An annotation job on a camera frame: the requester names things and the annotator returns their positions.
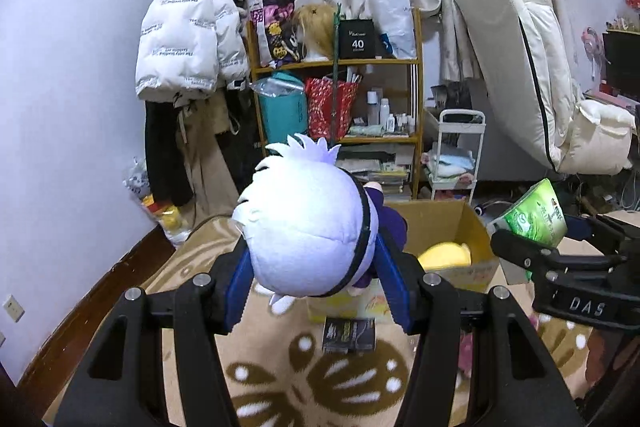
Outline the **cardboard box with yellow print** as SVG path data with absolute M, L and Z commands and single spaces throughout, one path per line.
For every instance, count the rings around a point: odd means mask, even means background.
M 485 225 L 466 202 L 418 199 L 391 202 L 390 208 L 407 222 L 406 253 L 417 258 L 425 255 L 424 268 L 436 271 L 454 287 L 478 293 L 487 291 L 499 261 L 491 251 Z M 378 280 L 358 296 L 341 291 L 329 298 L 309 298 L 307 313 L 316 324 L 328 317 L 393 322 Z

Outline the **plastic bag of toys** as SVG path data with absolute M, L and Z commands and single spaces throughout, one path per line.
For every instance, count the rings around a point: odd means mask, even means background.
M 125 171 L 122 184 L 145 213 L 162 228 L 172 246 L 178 248 L 186 241 L 191 233 L 188 222 L 172 202 L 160 202 L 155 198 L 144 160 L 134 158 Z

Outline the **yellow round plush toy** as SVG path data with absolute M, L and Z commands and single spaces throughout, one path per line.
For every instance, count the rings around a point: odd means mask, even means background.
M 464 268 L 472 265 L 472 255 L 465 244 L 442 242 L 420 254 L 418 261 L 425 271 Z

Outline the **teal paper bag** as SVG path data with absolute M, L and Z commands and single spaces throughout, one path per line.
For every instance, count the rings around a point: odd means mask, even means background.
M 305 83 L 288 72 L 274 72 L 254 86 L 268 143 L 285 143 L 289 135 L 305 134 L 308 109 Z

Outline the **red patterned gift bag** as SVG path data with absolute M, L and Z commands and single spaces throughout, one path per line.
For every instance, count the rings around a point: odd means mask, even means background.
M 337 140 L 347 134 L 352 122 L 352 104 L 358 94 L 359 84 L 338 80 L 338 113 L 340 123 L 337 127 Z M 305 94 L 308 106 L 308 134 L 312 139 L 330 139 L 331 122 L 331 79 L 307 78 Z

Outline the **black box marked 40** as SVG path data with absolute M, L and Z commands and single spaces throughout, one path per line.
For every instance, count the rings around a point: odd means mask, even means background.
M 338 57 L 341 60 L 375 58 L 373 20 L 341 20 L 338 24 Z

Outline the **cream folded mattress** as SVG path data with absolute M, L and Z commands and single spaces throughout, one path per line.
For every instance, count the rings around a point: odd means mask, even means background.
M 502 131 L 558 173 L 588 171 L 580 100 L 551 0 L 454 0 Z

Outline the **white wall socket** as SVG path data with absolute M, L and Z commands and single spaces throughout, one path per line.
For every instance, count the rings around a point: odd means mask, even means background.
M 14 323 L 20 321 L 25 314 L 25 309 L 13 295 L 6 297 L 6 300 L 3 301 L 2 308 Z

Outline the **cartoon print bag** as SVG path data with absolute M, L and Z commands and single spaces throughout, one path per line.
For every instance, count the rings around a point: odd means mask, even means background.
M 253 0 L 250 20 L 262 67 L 279 68 L 300 61 L 294 12 L 296 0 Z

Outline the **white plastic bag on shelf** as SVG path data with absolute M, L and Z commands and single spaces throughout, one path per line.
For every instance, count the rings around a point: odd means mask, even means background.
M 399 60 L 416 58 L 411 0 L 370 0 L 371 13 L 381 35 L 387 37 Z

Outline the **blonde wig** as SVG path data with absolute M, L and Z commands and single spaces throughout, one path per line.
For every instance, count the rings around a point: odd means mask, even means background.
M 305 4 L 294 13 L 296 35 L 304 62 L 332 60 L 335 8 L 327 3 Z

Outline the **pink bear plush toy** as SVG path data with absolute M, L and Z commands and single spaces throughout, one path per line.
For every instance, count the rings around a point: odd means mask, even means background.
M 489 376 L 528 381 L 546 375 L 532 343 L 536 334 L 526 315 L 483 312 L 462 321 L 458 369 L 471 378 L 477 364 L 488 364 Z

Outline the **white cosmetic bottles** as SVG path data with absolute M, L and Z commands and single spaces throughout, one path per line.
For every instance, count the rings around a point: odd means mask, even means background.
M 367 92 L 366 132 L 374 136 L 410 135 L 414 122 L 406 113 L 393 113 L 390 100 L 378 91 Z

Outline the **white haired purple plush doll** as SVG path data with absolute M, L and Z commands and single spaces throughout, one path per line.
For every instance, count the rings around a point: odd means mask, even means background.
M 378 233 L 404 248 L 406 220 L 381 187 L 338 167 L 340 149 L 325 139 L 296 133 L 267 147 L 232 212 L 257 283 L 276 299 L 368 287 Z

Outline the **beige hanging coat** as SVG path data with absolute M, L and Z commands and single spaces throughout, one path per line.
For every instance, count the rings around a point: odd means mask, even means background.
M 230 216 L 239 193 L 217 135 L 231 130 L 224 94 L 192 101 L 178 113 L 178 147 L 193 197 L 180 212 L 193 228 L 216 216 Z

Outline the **white rolling cart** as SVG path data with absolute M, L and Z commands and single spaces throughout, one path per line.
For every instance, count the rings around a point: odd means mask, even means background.
M 471 202 L 484 147 L 485 114 L 476 109 L 430 108 L 425 124 L 432 145 L 421 161 L 431 199 Z

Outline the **small black card box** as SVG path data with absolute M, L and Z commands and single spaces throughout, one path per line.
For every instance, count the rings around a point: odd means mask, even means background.
M 327 317 L 322 335 L 322 350 L 333 353 L 362 353 L 375 349 L 373 319 L 342 319 Z

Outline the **white puffer jacket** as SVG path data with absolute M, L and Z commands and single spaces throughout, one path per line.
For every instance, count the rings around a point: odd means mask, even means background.
M 140 100 L 180 107 L 248 75 L 234 0 L 153 0 L 142 20 L 136 66 Z

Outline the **green thin pole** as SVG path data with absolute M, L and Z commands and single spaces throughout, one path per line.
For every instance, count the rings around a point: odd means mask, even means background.
M 340 123 L 340 113 L 338 113 L 338 34 L 340 33 L 341 3 L 337 3 L 333 17 L 333 60 L 331 75 L 331 122 L 330 122 L 330 144 L 337 142 L 337 127 Z

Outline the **green tissue packet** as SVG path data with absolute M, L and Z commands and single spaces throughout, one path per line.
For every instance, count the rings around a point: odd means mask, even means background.
M 508 230 L 544 246 L 558 246 L 567 232 L 567 224 L 551 181 L 539 181 L 487 225 L 490 235 L 498 230 Z

